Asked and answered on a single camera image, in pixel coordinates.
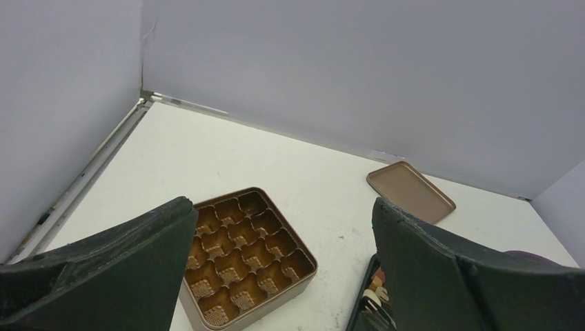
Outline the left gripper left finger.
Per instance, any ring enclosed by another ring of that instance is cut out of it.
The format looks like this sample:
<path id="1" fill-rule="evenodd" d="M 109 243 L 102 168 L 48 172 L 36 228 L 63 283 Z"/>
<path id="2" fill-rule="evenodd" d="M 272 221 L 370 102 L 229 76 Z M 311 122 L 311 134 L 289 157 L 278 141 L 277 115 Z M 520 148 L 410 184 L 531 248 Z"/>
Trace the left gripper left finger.
<path id="1" fill-rule="evenodd" d="M 198 213 L 177 197 L 1 266 L 2 330 L 168 330 Z"/>

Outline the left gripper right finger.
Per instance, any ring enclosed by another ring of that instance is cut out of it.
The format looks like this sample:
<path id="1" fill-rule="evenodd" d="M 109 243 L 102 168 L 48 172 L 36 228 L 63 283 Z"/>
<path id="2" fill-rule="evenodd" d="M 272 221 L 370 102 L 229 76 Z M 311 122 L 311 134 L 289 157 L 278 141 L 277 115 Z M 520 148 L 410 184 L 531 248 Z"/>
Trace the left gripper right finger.
<path id="1" fill-rule="evenodd" d="M 372 227 L 398 330 L 583 330 L 584 271 L 500 252 L 377 198 Z"/>

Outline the metal tongs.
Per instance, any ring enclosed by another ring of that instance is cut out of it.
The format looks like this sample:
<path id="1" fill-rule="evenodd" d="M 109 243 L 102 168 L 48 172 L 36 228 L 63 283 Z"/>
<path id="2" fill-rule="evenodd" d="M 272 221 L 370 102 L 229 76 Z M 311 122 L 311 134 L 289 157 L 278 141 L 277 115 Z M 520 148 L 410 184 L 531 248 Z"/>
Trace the metal tongs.
<path id="1" fill-rule="evenodd" d="M 396 324 L 388 311 L 383 309 L 380 298 L 370 289 L 365 289 L 362 294 L 361 301 L 364 309 L 373 313 L 373 315 L 382 321 L 384 326 L 388 326 L 390 330 L 396 330 Z"/>

